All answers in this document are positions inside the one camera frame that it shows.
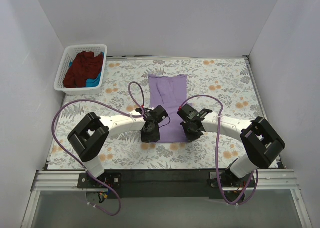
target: gray floor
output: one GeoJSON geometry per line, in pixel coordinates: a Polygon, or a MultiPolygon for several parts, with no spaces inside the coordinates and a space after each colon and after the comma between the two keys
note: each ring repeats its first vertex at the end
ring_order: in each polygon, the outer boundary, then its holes
{"type": "MultiPolygon", "coordinates": [[[[103,207],[115,211],[116,200],[103,207]]],[[[193,198],[126,198],[110,217],[86,205],[84,192],[42,192],[33,228],[300,228],[289,190],[258,190],[238,209],[221,201],[193,198]]]]}

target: dark red towel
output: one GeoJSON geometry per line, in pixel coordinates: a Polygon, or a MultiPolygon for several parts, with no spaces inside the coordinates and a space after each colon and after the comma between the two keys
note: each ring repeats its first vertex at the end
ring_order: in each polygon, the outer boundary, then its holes
{"type": "Polygon", "coordinates": [[[85,87],[87,79],[96,79],[98,77],[103,63],[103,54],[99,54],[97,57],[93,52],[83,51],[77,54],[63,80],[64,87],[85,87]]]}

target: floral tablecloth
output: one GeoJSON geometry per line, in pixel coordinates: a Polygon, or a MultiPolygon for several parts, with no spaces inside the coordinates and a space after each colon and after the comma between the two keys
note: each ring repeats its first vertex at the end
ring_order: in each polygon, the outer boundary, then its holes
{"type": "MultiPolygon", "coordinates": [[[[239,119],[262,116],[252,80],[244,59],[154,59],[108,61],[103,78],[103,90],[97,95],[66,95],[64,104],[78,99],[92,99],[131,112],[137,106],[128,93],[131,81],[139,82],[144,90],[146,106],[150,102],[148,74],[157,76],[188,75],[187,95],[207,94],[224,104],[222,115],[239,119]]],[[[140,90],[132,86],[133,94],[141,101],[140,90]]],[[[209,98],[195,98],[193,107],[219,111],[219,104],[209,98]]],[[[62,112],[57,124],[57,137],[73,154],[67,136],[87,113],[98,116],[117,115],[114,111],[89,102],[75,103],[62,112]]],[[[219,157],[215,157],[216,133],[205,133],[192,143],[141,142],[140,132],[128,132],[108,137],[99,158],[105,169],[211,169],[216,158],[219,167],[227,168],[246,153],[241,142],[221,136],[219,157]]],[[[48,170],[78,170],[81,166],[56,143],[48,157],[48,170]]]]}

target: purple cloth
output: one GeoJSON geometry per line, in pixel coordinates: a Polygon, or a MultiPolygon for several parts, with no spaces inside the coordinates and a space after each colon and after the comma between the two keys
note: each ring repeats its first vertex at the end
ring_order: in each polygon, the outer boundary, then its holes
{"type": "MultiPolygon", "coordinates": [[[[180,123],[183,121],[177,114],[179,106],[187,99],[187,76],[180,74],[174,77],[156,76],[150,74],[150,107],[162,106],[168,113],[171,122],[160,129],[161,139],[157,143],[188,142],[184,129],[180,123]]],[[[160,127],[167,124],[169,119],[161,122],[160,127]]]]}

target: white plastic basket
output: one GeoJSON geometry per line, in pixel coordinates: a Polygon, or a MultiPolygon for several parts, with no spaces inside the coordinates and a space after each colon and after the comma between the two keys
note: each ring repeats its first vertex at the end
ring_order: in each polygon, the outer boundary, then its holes
{"type": "Polygon", "coordinates": [[[104,79],[106,58],[107,58],[107,46],[104,44],[82,44],[82,45],[72,45],[68,46],[63,53],[62,60],[59,65],[58,72],[54,81],[54,89],[56,91],[64,92],[68,95],[95,95],[99,94],[102,89],[102,82],[104,79]],[[64,79],[69,70],[69,63],[72,62],[77,54],[81,52],[94,52],[94,56],[100,55],[104,52],[103,65],[101,70],[100,83],[96,87],[83,87],[83,88],[65,88],[64,79]]]}

